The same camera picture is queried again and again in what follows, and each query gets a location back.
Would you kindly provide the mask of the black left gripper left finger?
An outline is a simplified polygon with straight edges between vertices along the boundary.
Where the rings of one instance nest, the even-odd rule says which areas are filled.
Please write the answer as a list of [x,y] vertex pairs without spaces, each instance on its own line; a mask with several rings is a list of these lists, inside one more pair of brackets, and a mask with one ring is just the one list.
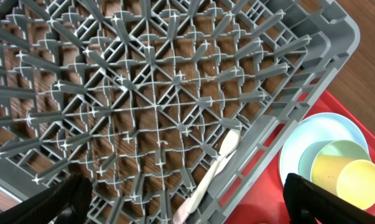
[[28,200],[0,213],[0,224],[46,224],[87,221],[93,185],[82,174],[73,174]]

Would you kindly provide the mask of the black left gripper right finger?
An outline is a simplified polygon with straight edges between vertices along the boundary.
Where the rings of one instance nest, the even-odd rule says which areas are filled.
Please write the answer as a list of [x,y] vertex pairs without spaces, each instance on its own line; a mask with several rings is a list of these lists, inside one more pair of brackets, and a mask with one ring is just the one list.
[[294,173],[287,175],[283,198],[291,223],[375,224],[375,216]]

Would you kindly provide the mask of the white plastic spoon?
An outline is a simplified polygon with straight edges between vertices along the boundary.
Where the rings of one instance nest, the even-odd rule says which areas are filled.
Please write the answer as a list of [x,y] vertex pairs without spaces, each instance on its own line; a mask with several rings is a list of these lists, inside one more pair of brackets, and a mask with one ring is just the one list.
[[208,186],[210,185],[212,178],[214,178],[214,176],[217,174],[219,166],[221,164],[225,164],[225,162],[223,162],[225,158],[236,150],[239,144],[240,137],[240,130],[230,129],[228,131],[226,137],[223,139],[223,142],[221,143],[219,156],[216,158],[214,163],[212,163],[211,167],[199,183],[198,187],[192,193],[192,195],[189,198],[187,198],[186,201],[184,201],[184,203],[181,204],[181,206],[178,208],[172,219],[173,223],[184,223],[188,216],[197,209],[203,196],[205,195]]

